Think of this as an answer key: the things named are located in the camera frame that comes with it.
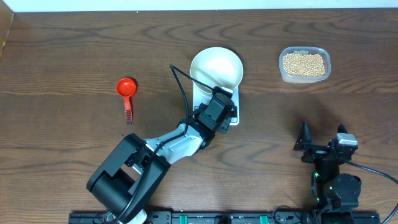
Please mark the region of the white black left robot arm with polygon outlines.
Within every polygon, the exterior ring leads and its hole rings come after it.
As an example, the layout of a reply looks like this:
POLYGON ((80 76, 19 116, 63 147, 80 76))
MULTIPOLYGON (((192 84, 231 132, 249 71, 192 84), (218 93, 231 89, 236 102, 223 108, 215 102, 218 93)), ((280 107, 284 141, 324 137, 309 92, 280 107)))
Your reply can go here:
POLYGON ((214 91, 207 104, 160 137, 124 137, 86 184, 108 210, 104 223, 143 223, 144 207, 171 165, 206 148, 217 132, 227 132, 234 112, 232 96, 214 91))

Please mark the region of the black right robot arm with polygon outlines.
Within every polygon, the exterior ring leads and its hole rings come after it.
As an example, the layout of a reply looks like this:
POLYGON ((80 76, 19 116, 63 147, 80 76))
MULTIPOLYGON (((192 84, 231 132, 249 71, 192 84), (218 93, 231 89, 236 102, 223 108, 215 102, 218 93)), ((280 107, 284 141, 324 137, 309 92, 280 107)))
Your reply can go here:
POLYGON ((353 209, 358 207, 362 181, 359 177, 340 172, 340 165, 350 161, 358 141, 343 124, 326 146, 312 143, 306 121, 302 122, 294 151, 302 151, 301 161, 315 166, 311 191, 318 202, 308 219, 312 223, 354 223, 353 209))

